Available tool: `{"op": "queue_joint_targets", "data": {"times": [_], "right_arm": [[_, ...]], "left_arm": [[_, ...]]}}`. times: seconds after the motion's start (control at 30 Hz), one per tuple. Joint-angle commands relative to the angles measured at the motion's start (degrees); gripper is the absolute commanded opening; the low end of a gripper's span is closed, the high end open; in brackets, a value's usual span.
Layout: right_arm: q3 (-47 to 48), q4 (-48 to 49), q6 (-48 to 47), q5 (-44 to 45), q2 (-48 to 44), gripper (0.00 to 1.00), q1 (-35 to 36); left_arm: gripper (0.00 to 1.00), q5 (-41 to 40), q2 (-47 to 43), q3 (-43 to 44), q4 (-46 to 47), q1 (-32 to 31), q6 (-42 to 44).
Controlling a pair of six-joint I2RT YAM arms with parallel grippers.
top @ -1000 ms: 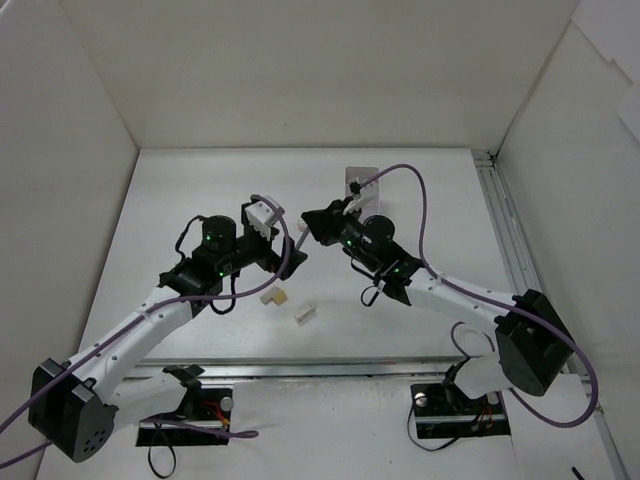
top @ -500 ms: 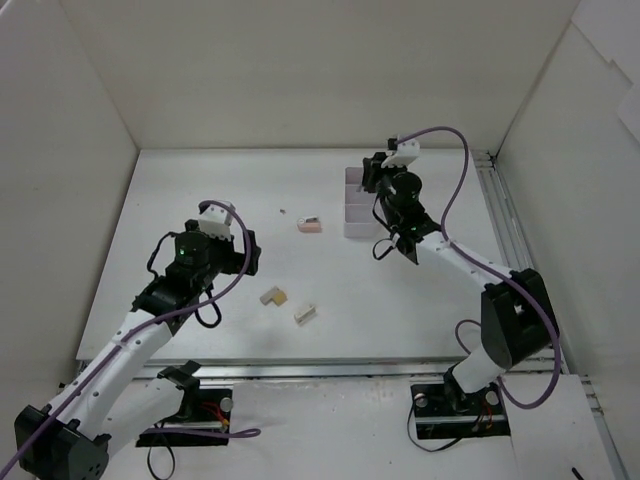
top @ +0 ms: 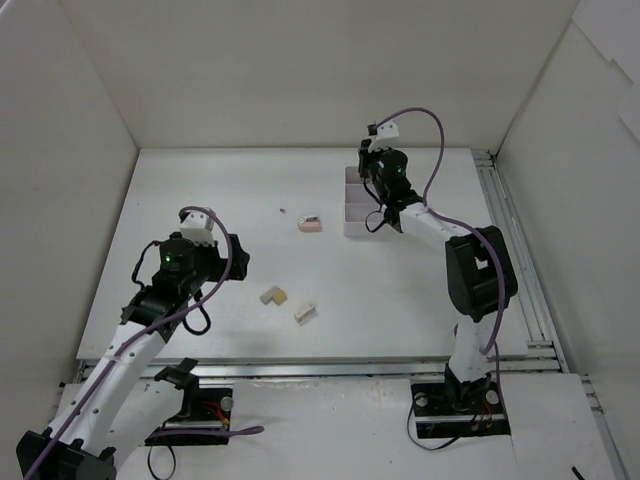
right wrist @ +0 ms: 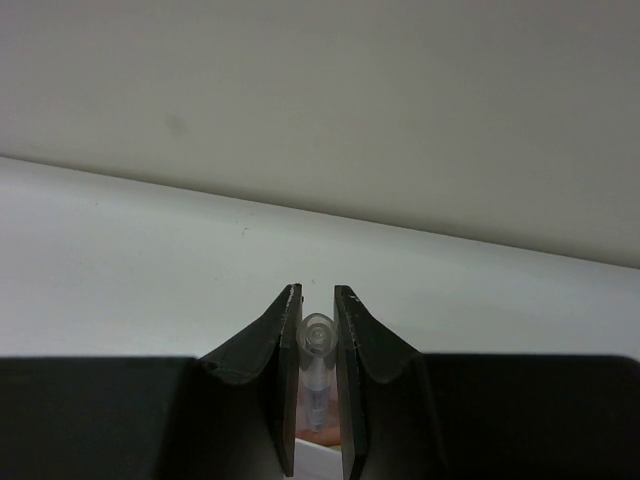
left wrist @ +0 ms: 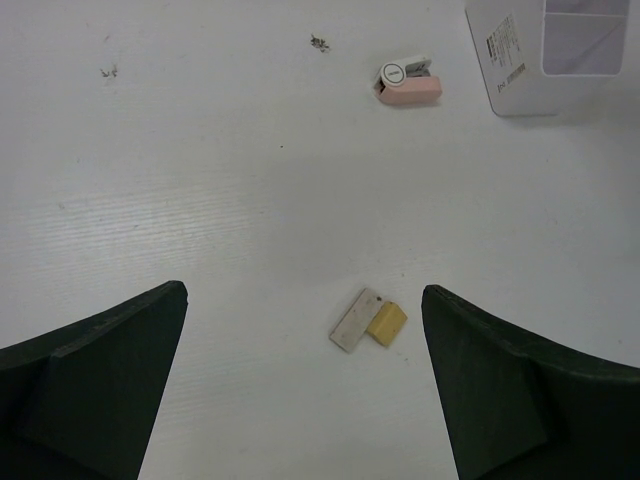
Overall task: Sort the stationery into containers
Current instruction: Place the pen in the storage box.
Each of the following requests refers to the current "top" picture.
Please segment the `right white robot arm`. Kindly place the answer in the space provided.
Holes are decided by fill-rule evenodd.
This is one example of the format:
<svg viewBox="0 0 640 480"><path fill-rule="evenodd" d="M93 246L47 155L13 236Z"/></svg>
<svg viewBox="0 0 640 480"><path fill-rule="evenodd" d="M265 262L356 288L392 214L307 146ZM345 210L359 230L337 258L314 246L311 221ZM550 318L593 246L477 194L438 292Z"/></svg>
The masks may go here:
<svg viewBox="0 0 640 480"><path fill-rule="evenodd" d="M449 409L464 412L489 388L489 355L498 353L500 326L518 291L503 234L494 225L473 227L428 206L407 178L403 152L375 149L366 139L358 157L358 174L381 208L382 224L444 252L448 295L461 318L445 365L442 398Z"/></svg>

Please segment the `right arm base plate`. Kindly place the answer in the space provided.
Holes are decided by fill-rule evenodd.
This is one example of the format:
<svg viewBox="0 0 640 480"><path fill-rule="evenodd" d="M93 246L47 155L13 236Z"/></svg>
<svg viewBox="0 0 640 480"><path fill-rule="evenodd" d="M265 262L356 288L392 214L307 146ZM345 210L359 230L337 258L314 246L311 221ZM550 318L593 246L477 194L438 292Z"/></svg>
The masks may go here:
<svg viewBox="0 0 640 480"><path fill-rule="evenodd" d="M412 383L411 395L409 425L415 428L419 440L446 443L454 439L511 434L506 409L494 381L472 395L462 407L454 407L449 401L443 383Z"/></svg>

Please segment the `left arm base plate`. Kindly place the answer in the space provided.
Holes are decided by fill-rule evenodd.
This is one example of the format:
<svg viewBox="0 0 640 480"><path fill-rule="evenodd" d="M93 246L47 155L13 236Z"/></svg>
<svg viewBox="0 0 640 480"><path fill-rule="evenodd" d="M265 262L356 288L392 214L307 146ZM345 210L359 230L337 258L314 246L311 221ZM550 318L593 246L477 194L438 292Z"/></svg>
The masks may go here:
<svg viewBox="0 0 640 480"><path fill-rule="evenodd" d="M229 387L207 386L200 390L194 400L191 413L186 417L178 415L163 423L156 433L162 430L187 430L187 433L166 437L148 438L145 446L220 446L227 445L226 437L195 434L196 430L228 431L233 408L233 390Z"/></svg>

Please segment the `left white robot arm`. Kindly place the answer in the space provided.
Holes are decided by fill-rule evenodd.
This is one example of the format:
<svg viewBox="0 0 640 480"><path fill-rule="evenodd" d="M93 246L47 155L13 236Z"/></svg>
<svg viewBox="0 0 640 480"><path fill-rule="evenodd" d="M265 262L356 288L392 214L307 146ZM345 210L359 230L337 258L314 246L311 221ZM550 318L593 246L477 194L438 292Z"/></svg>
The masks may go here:
<svg viewBox="0 0 640 480"><path fill-rule="evenodd" d="M122 465L171 417L191 418L199 409L195 361L162 370L149 392L130 394L189 311L200 307L204 284L242 281L250 256L235 234L199 244L181 232L160 242L160 265L151 282L124 307L113 339L81 390L41 433L28 431L16 447L26 479L114 479Z"/></svg>

